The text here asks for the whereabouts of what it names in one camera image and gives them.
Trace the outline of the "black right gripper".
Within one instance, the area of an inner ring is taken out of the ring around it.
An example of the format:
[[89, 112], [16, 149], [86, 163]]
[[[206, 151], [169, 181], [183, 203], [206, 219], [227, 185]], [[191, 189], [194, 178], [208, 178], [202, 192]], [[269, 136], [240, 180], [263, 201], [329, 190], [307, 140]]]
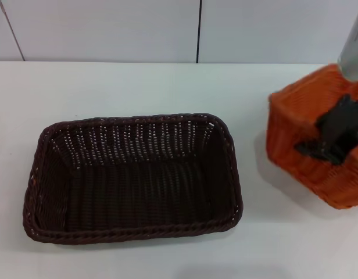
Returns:
[[315, 126], [319, 130], [319, 141], [299, 142], [296, 150], [334, 166], [342, 164], [346, 154], [358, 146], [358, 100], [344, 95], [317, 119]]

